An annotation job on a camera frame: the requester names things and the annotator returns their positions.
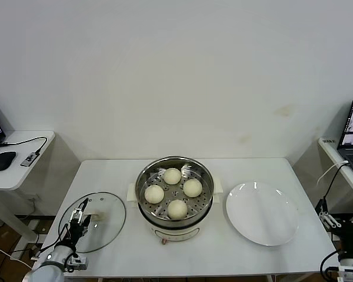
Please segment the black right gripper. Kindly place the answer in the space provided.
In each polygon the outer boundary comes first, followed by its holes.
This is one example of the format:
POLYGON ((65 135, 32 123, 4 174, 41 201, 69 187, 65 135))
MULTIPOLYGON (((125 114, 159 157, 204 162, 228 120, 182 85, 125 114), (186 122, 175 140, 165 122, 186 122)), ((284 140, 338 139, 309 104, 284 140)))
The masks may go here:
POLYGON ((353 221, 339 223, 329 214, 325 197, 318 202, 318 217, 327 229, 331 229, 332 234, 339 237, 341 251, 339 251, 338 260, 353 259, 353 221))

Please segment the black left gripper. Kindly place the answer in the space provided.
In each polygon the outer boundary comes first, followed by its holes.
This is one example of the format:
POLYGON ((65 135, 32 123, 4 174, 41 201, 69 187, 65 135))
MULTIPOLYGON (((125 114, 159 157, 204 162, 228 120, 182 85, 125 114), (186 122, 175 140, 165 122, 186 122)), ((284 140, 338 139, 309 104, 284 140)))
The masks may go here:
POLYGON ((71 214, 71 222, 69 223, 69 239, 71 244, 75 246, 78 240, 85 235, 88 230, 88 226, 91 222, 91 215, 87 215, 84 221, 82 222, 82 218, 84 215, 84 210, 89 202, 89 198, 85 198, 74 210, 71 214))

